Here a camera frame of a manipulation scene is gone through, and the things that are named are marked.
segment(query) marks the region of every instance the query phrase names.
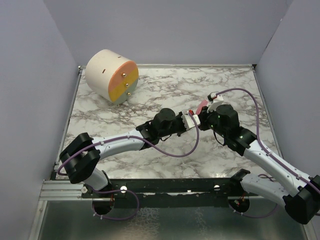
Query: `yellow segment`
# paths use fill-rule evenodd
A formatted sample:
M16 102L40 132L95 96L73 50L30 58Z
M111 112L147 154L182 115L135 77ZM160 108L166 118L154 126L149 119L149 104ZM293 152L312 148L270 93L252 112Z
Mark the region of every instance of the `yellow segment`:
M109 92L109 97L112 102L115 102L127 89L126 84L131 86L139 77L138 68L136 67L130 74L128 74L118 86Z

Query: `white cylinder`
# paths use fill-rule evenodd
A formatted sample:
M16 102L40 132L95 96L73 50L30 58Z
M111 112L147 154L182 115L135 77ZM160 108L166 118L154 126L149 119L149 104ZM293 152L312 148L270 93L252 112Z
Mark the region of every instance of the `white cylinder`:
M85 68L88 86L114 104L121 104L138 83L136 63L113 51L104 49L94 55Z

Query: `lavender wall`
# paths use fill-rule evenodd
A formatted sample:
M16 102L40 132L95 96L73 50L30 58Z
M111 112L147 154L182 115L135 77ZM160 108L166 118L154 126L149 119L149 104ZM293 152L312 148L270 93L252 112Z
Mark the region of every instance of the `lavender wall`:
M44 0L79 65L102 49L140 64L256 64L291 0Z
M0 1L0 239L29 236L77 66L42 0Z
M284 158L320 175L320 1L294 0L257 65ZM320 217L313 225L320 238Z

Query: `white marble tabletop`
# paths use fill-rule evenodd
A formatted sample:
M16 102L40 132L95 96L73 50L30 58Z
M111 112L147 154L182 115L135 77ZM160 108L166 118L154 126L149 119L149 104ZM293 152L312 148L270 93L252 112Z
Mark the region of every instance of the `white marble tabletop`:
M258 86L250 67L243 68L139 68L139 81L128 101L113 105L93 92L83 71L66 134L67 146L80 133L91 137L108 137L133 130L153 119L162 108L196 110L211 92L230 88L249 90L259 103L260 137L276 153L275 140L270 129ZM223 95L239 114L240 124L256 132L254 103L245 92L233 91ZM157 146L172 154L187 153L195 144L196 130L181 137L173 135ZM124 152L101 160L97 168L112 179L161 178L224 178L240 169L255 174L264 173L259 166L219 145L211 130L200 131L197 149L189 156L174 158L153 148Z

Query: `robotic arm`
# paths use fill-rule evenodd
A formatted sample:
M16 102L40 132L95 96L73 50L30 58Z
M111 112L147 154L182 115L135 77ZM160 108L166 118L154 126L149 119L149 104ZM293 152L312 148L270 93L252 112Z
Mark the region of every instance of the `robotic arm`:
M202 131L212 130L223 137L224 145L277 180L271 182L242 169L232 177L239 188L270 199L284 207L294 220L307 224L320 209L320 176L310 177L270 151L253 132L240 126L238 113L231 105L222 104L222 96L212 93L208 99L209 105L203 106L198 114L190 110L176 116L174 111L164 108L153 120L117 136L91 138L82 133L60 154L63 164L59 169L64 167L72 184L84 182L95 190L110 190L112 183L107 174L96 168L99 160L154 147L162 138L173 134L180 136L197 125Z

